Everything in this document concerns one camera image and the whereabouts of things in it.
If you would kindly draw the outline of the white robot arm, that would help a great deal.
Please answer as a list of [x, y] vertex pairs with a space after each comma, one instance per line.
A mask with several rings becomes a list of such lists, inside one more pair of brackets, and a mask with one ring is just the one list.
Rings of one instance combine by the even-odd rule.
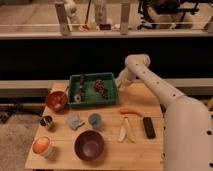
[[166, 108], [163, 131], [163, 171], [213, 171], [213, 122], [208, 108], [153, 73], [146, 54], [125, 58], [116, 78], [126, 87], [138, 77]]

